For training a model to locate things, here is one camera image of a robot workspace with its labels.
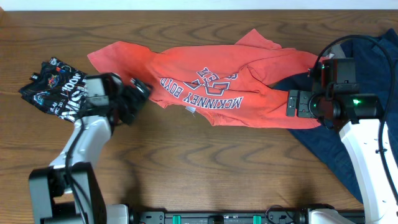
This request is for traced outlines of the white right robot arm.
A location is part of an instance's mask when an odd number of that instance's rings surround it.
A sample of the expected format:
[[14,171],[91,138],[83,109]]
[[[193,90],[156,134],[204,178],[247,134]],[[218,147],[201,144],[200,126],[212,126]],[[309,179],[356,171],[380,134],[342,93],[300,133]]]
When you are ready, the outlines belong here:
[[366,223],[397,223],[397,164],[374,94],[290,90],[287,116],[329,120],[353,164]]

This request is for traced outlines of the orange printed t-shirt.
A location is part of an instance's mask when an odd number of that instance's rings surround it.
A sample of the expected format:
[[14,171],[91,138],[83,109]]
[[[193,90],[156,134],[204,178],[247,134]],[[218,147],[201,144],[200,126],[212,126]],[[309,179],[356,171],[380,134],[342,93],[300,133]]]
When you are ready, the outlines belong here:
[[273,84],[305,73],[316,61],[309,52],[265,39],[251,30],[233,45],[174,47],[161,53],[118,41],[88,55],[100,73],[138,79],[152,87],[150,99],[165,108],[193,108],[213,126],[312,129],[315,119],[288,117],[288,93]]

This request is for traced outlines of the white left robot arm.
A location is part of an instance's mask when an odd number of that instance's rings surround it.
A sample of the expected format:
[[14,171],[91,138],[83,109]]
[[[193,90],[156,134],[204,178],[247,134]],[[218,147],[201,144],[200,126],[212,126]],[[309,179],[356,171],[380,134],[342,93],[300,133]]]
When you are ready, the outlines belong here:
[[124,84],[114,73],[86,79],[83,106],[73,133],[48,167],[34,169],[29,190],[34,223],[129,223],[127,205],[107,205],[94,167],[119,123],[132,124],[152,87],[133,78]]

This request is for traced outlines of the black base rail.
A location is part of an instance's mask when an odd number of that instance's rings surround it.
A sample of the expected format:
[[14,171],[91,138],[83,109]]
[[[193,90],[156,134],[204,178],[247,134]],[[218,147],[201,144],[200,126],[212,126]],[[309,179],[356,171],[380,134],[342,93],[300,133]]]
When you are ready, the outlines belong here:
[[130,211],[132,224],[310,224],[366,223],[362,210],[337,211],[329,204],[310,204],[303,208],[272,205],[265,212],[166,212]]

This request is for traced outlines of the folded black printed t-shirt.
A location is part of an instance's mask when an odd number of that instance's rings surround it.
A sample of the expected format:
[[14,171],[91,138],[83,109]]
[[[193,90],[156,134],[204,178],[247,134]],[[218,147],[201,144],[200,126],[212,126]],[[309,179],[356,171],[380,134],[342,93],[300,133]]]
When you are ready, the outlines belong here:
[[86,73],[52,57],[42,62],[31,83],[19,90],[21,98],[44,113],[74,123],[87,96]]

